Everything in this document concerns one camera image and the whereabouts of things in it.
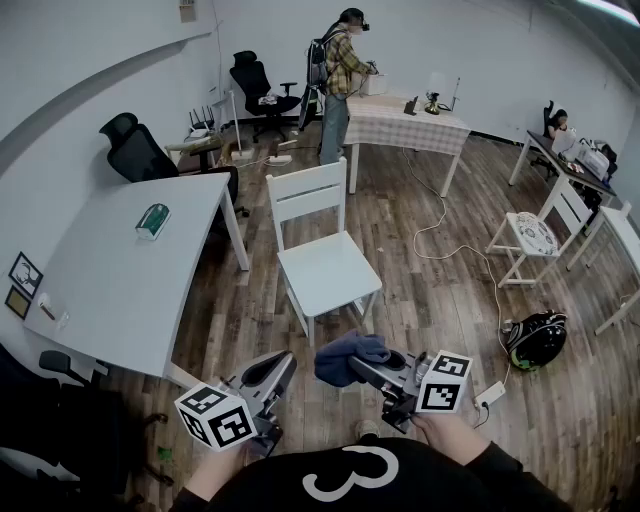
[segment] chair back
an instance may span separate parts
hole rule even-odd
[[[178,168],[153,140],[143,124],[129,130],[118,146],[111,148],[107,161],[129,181],[157,180],[178,176]]]
[[[278,251],[284,251],[281,223],[308,213],[338,206],[338,231],[344,231],[347,160],[274,178],[267,176]]]
[[[551,191],[551,201],[547,201],[546,206],[538,214],[538,218],[540,220],[546,219],[554,208],[571,233],[571,236],[569,236],[568,240],[559,249],[560,254],[562,254],[587,223],[592,212],[584,204],[582,198],[571,186],[569,178],[566,176],[558,178],[556,185]]]
[[[100,133],[109,137],[111,146],[119,146],[125,140],[127,133],[138,124],[138,118],[131,112],[118,114],[111,121],[100,128]]]
[[[549,106],[542,109],[544,117],[544,124],[542,125],[544,130],[542,133],[547,139],[551,138],[549,136],[549,119],[551,119],[551,112],[553,112],[553,101],[549,101]]]
[[[269,80],[264,72],[264,66],[257,55],[252,51],[238,52],[234,54],[235,66],[229,72],[244,92],[247,103],[252,99],[266,96],[271,90]]]

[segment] plaid shirt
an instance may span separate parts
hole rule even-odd
[[[331,73],[327,80],[327,93],[349,94],[351,73],[366,75],[371,72],[371,67],[361,62],[353,51],[351,34],[341,33],[327,44],[327,71]]]

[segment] picture frame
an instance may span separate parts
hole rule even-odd
[[[11,267],[9,277],[30,299],[35,297],[36,290],[42,282],[42,272],[31,263],[22,251],[20,251],[13,267]]]
[[[11,289],[9,290],[9,294],[4,301],[4,304],[22,320],[27,318],[27,313],[31,307],[29,299],[27,299],[23,293],[13,285],[11,285]]]

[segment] cable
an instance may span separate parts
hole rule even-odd
[[[407,165],[409,166],[409,170],[411,171],[411,174],[413,175],[413,177],[415,179],[417,179],[423,187],[425,187],[426,189],[429,189],[431,192],[433,192],[436,197],[438,199],[440,199],[440,202],[442,203],[442,216],[440,217],[440,220],[438,221],[437,224],[434,224],[433,226],[429,226],[427,228],[424,229],[419,229],[418,231],[415,232],[415,234],[413,235],[413,252],[416,253],[416,256],[418,256],[419,258],[423,258],[426,260],[446,260],[447,258],[450,258],[451,256],[453,256],[454,254],[456,254],[460,249],[469,249],[470,251],[475,252],[478,256],[480,256],[485,263],[487,264],[487,270],[489,271],[489,276],[491,277],[491,280],[493,281],[493,296],[496,300],[496,305],[498,306],[498,343],[500,343],[500,346],[502,347],[502,350],[504,350],[504,353],[507,354],[507,358],[509,357],[509,351],[506,349],[506,347],[504,346],[504,344],[502,343],[502,340],[500,339],[500,324],[502,323],[502,309],[500,308],[500,302],[498,301],[498,284],[496,283],[495,278],[493,277],[493,273],[491,272],[491,265],[489,263],[489,260],[486,258],[486,256],[484,254],[482,254],[480,251],[478,251],[477,249],[474,249],[473,247],[470,247],[468,245],[461,245],[460,247],[458,247],[455,251],[453,251],[451,254],[447,254],[446,256],[427,256],[426,254],[420,254],[418,252],[418,249],[416,248],[416,239],[418,238],[418,235],[420,233],[424,233],[426,231],[429,231],[431,229],[435,229],[438,226],[440,226],[440,224],[442,224],[442,220],[444,219],[445,215],[447,215],[447,205],[444,202],[444,199],[442,199],[442,197],[440,197],[440,194],[438,194],[435,190],[433,190],[429,185],[427,185],[424,181],[422,181],[420,178],[418,178],[418,176],[416,176],[416,173],[413,170],[413,166],[411,165],[411,162],[409,160],[409,157],[407,156],[407,154],[405,153],[405,148],[402,148],[402,155],[404,156],[404,158],[407,160]],[[509,378],[509,372],[511,371],[511,364],[509,364],[507,362],[507,374],[505,375],[504,381],[502,381],[502,385],[505,386],[507,384],[507,379]]]
[[[247,167],[248,165],[253,165],[253,164],[261,164],[262,162],[266,162],[267,160],[269,160],[269,158],[271,157],[267,157],[267,158],[263,158],[262,160],[256,160],[255,162],[249,162],[248,164],[242,164],[242,165],[236,165],[236,169],[242,169],[243,167]]]
[[[218,23],[215,0],[211,0],[211,7],[213,7],[213,17],[216,20],[216,36],[218,38],[218,95],[222,99],[222,49],[220,48],[220,23]]]
[[[491,412],[489,411],[489,406],[487,405],[487,402],[482,402],[482,407],[487,410],[487,417],[485,418],[485,420],[482,423],[479,423],[480,422],[480,414],[481,413],[480,413],[480,409],[478,409],[478,423],[476,423],[475,427],[473,427],[473,430],[477,429],[478,427],[481,427],[487,421],[489,421],[489,416],[491,415]]]

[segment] backpack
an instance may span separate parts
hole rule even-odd
[[[324,90],[324,86],[335,71],[327,70],[327,44],[338,34],[346,34],[344,30],[335,30],[321,39],[313,39],[307,51],[307,86]]]
[[[346,34],[344,30],[335,30],[329,32],[321,39],[313,39],[307,50],[307,87],[302,96],[302,104],[300,108],[300,117],[298,119],[298,129],[304,131],[311,121],[313,121],[320,101],[318,99],[318,91],[324,93],[327,80],[336,70],[327,70],[327,43],[338,34]]]

